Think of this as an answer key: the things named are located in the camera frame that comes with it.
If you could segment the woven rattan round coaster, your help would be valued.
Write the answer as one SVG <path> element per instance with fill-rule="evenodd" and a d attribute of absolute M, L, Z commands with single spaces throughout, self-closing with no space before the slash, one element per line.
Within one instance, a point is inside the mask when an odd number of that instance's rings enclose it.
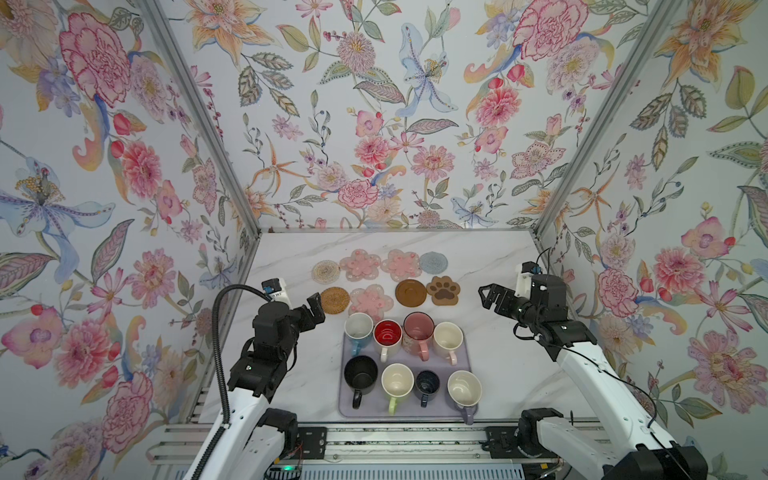
<path fill-rule="evenodd" d="M 341 287 L 330 287 L 321 293 L 321 305 L 327 315 L 338 315 L 350 304 L 349 293 Z"/>

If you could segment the multicolour embroidered round coaster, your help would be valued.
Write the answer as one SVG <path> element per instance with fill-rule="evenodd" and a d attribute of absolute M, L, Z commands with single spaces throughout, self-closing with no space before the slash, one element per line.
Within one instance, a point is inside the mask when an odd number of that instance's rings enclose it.
<path fill-rule="evenodd" d="M 312 279 L 321 285 L 329 285 L 336 282 L 340 277 L 340 266 L 332 260 L 322 260 L 313 266 L 311 270 Z"/>

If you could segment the pink flower coaster front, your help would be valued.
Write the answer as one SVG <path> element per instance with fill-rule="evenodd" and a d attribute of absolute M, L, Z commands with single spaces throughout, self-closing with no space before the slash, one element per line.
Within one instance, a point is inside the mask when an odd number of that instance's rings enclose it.
<path fill-rule="evenodd" d="M 385 294 L 381 285 L 373 284 L 366 288 L 354 289 L 350 293 L 348 313 L 364 313 L 374 322 L 379 322 L 393 307 L 393 298 Z"/>

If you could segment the pink flower coaster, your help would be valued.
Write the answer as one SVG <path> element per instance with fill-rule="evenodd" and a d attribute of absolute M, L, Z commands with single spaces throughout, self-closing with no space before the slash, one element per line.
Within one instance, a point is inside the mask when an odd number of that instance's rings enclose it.
<path fill-rule="evenodd" d="M 350 293 L 348 313 L 364 313 L 374 322 L 379 322 L 393 307 L 393 298 L 385 294 L 381 285 L 373 284 L 366 288 L 354 289 Z"/>
<path fill-rule="evenodd" d="M 380 273 L 381 262 L 378 255 L 357 249 L 350 256 L 343 258 L 339 267 L 348 281 L 358 282 L 376 279 Z"/>
<path fill-rule="evenodd" d="M 381 262 L 381 270 L 389 274 L 395 282 L 418 278 L 423 273 L 420 256 L 417 253 L 403 252 L 398 249 L 393 249 L 388 253 Z"/>

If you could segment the brown paw cork coaster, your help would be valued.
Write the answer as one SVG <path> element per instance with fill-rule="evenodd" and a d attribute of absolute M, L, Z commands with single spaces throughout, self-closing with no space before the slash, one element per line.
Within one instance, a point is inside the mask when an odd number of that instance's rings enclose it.
<path fill-rule="evenodd" d="M 455 306 L 459 302 L 461 287 L 450 276 L 434 276 L 426 286 L 427 294 L 436 306 Z"/>

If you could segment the grey blue woven coaster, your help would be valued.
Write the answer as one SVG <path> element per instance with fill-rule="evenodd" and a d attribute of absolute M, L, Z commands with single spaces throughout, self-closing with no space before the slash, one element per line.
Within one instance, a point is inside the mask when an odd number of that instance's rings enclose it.
<path fill-rule="evenodd" d="M 448 268 L 448 258 L 438 252 L 427 252 L 420 256 L 419 266 L 421 270 L 430 275 L 440 275 Z"/>

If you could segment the black mug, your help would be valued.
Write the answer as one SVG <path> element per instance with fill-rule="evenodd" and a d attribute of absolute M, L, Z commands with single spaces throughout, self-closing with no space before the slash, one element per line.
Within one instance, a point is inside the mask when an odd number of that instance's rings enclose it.
<path fill-rule="evenodd" d="M 369 356 L 358 355 L 345 364 L 343 377 L 347 386 L 352 390 L 351 405 L 353 409 L 359 409 L 363 397 L 373 390 L 378 373 L 377 362 Z"/>

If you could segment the cream mug purple handle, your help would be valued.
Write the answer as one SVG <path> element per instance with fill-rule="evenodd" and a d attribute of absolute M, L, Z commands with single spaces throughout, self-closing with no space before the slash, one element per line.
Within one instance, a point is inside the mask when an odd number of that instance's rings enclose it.
<path fill-rule="evenodd" d="M 460 414 L 466 425 L 473 425 L 483 396 L 479 378 L 470 371 L 457 370 L 449 376 L 446 390 L 449 405 Z"/>

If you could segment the brown round wooden coaster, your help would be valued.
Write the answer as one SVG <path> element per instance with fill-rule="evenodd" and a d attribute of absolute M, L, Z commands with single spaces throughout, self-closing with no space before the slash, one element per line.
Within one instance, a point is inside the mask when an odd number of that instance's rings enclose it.
<path fill-rule="evenodd" d="M 415 308 L 421 306 L 428 296 L 426 287 L 416 279 L 399 282 L 395 288 L 395 298 L 403 306 Z"/>

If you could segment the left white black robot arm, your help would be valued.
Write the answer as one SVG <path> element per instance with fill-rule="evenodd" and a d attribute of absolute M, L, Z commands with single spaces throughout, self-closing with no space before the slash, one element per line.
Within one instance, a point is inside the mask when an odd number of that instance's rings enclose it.
<path fill-rule="evenodd" d="M 224 297 L 238 290 L 253 293 L 265 303 L 253 318 L 253 336 L 225 374 L 220 310 Z M 237 470 L 258 479 L 276 460 L 298 448 L 296 415 L 273 408 L 271 401 L 295 366 L 300 334 L 324 321 L 318 293 L 293 308 L 283 296 L 247 285 L 231 285 L 219 292 L 212 307 L 211 335 L 221 410 L 186 474 L 188 479 L 233 479 Z"/>

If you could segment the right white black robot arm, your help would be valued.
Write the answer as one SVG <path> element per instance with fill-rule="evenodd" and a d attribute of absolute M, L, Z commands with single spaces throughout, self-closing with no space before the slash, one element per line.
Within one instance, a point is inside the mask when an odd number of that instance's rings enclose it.
<path fill-rule="evenodd" d="M 607 434 L 604 446 L 577 429 L 561 412 L 535 408 L 522 412 L 511 443 L 528 457 L 554 454 L 586 479 L 704 479 L 703 454 L 678 443 L 637 399 L 641 388 L 621 379 L 595 335 L 570 318 L 566 284 L 526 262 L 515 288 L 479 287 L 484 309 L 529 331 L 549 358 L 578 387 Z"/>

